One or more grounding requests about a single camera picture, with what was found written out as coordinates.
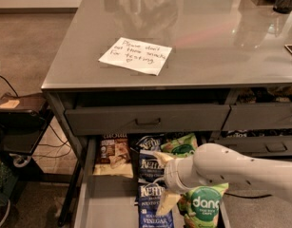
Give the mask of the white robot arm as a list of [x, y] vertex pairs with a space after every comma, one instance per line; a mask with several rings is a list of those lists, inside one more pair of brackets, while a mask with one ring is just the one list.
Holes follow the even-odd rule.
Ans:
[[292, 203], [292, 161], [245, 156], [216, 143], [205, 143], [187, 157], [154, 154], [164, 167], [163, 192], [156, 214], [167, 214], [180, 196], [198, 186], [226, 182], [246, 183]]

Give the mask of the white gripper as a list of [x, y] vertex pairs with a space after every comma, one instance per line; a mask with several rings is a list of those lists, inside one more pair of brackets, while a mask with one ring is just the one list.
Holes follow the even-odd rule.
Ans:
[[180, 194], [200, 185], [199, 175], [192, 157], [173, 160], [173, 157], [168, 153], [158, 151], [154, 151], [153, 155], [159, 164], [166, 164], [164, 178], [165, 184], [170, 191], [165, 190], [162, 193], [156, 211], [157, 216], [165, 216], [177, 204], [181, 198]]

